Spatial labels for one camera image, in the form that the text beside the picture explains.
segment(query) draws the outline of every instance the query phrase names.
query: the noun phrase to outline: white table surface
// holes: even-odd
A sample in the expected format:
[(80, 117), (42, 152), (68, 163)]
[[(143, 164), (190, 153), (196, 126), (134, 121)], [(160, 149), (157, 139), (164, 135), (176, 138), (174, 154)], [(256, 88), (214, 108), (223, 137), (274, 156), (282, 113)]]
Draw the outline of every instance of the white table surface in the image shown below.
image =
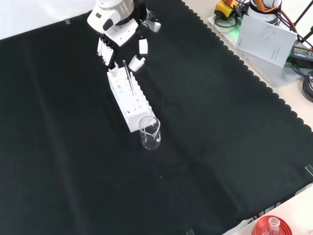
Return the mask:
[[(313, 233), (313, 187), (296, 195), (266, 215), (278, 216), (285, 220), (293, 235)], [(233, 235), (251, 235), (257, 221), (253, 221)]]

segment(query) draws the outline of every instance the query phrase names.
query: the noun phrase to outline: cable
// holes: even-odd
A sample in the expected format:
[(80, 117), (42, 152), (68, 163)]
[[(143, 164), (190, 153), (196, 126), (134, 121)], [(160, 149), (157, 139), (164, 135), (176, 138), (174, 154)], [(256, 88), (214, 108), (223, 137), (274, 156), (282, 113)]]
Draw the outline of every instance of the cable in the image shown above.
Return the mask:
[[(291, 20), (288, 18), (288, 16), (287, 16), (283, 11), (282, 11), (281, 13), (283, 14), (283, 16), (284, 16), (286, 19), (284, 19), (284, 18), (283, 18), (281, 15), (279, 15), (279, 14), (275, 14), (276, 17), (277, 17), (278, 19), (280, 19), (281, 22), (282, 22), (285, 26), (287, 26), (291, 31), (297, 33), (297, 30), (296, 30), (294, 24), (291, 22)], [(300, 34), (297, 33), (297, 37), (298, 37), (298, 40), (299, 40), (299, 41), (300, 41), (300, 39), (302, 39), (304, 42), (306, 42), (306, 43), (309, 44), (311, 47), (313, 47), (313, 45), (312, 45), (311, 43), (309, 43), (306, 39), (304, 39)]]
[(214, 24), (216, 24), (218, 27), (221, 27), (221, 28), (233, 28), (233, 27), (235, 27), (235, 26), (237, 25), (237, 23), (238, 23), (238, 18), (237, 18), (237, 16), (235, 16), (235, 24), (234, 24), (234, 25), (230, 25), (230, 26), (223, 26), (223, 25), (220, 25), (220, 24), (217, 23), (218, 20), (219, 20), (219, 17), (216, 16), (216, 17), (215, 17), (215, 20), (214, 20)]
[(302, 76), (303, 79), (303, 92), (305, 94), (305, 96), (309, 99), (309, 101), (313, 102), (313, 70), (311, 72), (309, 72), (308, 74), (304, 74), (297, 65), (292, 65), (292, 69), (299, 74), (300, 76)]
[(289, 19), (289, 17), (286, 15), (286, 13), (283, 10), (280, 10), (280, 13), (286, 18), (286, 20), (289, 22), (293, 32), (297, 32), (297, 29), (295, 28), (293, 22)]

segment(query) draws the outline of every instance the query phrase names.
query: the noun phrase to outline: black cloth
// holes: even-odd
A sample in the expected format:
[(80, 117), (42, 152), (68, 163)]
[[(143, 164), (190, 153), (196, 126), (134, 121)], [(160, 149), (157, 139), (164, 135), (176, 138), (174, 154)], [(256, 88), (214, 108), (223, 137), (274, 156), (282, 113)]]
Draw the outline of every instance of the black cloth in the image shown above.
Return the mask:
[(155, 151), (129, 133), (87, 15), (0, 41), (1, 234), (219, 235), (310, 182), (310, 128), (180, 0), (147, 4)]

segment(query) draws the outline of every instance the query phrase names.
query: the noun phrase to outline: black cable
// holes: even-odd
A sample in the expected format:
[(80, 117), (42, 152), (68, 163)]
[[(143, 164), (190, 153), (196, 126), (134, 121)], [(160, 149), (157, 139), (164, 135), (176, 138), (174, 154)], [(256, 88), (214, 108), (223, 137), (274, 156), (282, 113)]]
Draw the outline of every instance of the black cable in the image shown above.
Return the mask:
[[(280, 15), (280, 16), (279, 16), (278, 14), (275, 14), (275, 15), (276, 15), (276, 17), (277, 17), (278, 19), (281, 20), (281, 22), (282, 22), (285, 26), (287, 26), (291, 31), (294, 31), (294, 30), (291, 28), (289, 22), (288, 22), (286, 19), (284, 19), (281, 15)], [(312, 45), (311, 43), (309, 43), (307, 40), (305, 40), (300, 34), (297, 33), (297, 37), (298, 37), (298, 38), (301, 38), (304, 42), (306, 42), (307, 44), (309, 44), (310, 47), (313, 47), (313, 45)]]
[(220, 25), (220, 24), (217, 23), (218, 20), (219, 20), (219, 17), (216, 16), (216, 17), (215, 17), (215, 20), (214, 20), (214, 24), (216, 24), (218, 27), (221, 27), (221, 28), (233, 28), (233, 27), (235, 27), (235, 26), (237, 25), (237, 23), (238, 23), (238, 18), (237, 18), (237, 16), (235, 16), (235, 24), (234, 24), (234, 25), (230, 25), (230, 26), (223, 26), (223, 25)]
[(310, 71), (308, 74), (304, 74), (297, 65), (292, 65), (292, 69), (304, 78), (302, 85), (303, 92), (308, 100), (313, 102), (313, 70)]

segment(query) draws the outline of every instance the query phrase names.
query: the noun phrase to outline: yellow tool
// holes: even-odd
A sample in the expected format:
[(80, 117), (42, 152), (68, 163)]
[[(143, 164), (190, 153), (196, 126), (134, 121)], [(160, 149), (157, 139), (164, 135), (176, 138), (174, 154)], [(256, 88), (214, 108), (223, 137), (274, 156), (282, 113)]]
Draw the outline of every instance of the yellow tool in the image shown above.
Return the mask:
[[(239, 2), (235, 0), (225, 0), (225, 2), (231, 7), (233, 7), (234, 5), (237, 7), (239, 4)], [(222, 20), (227, 21), (234, 14), (234, 10), (226, 5), (225, 2), (223, 0), (219, 0), (219, 2), (216, 4), (214, 14)]]

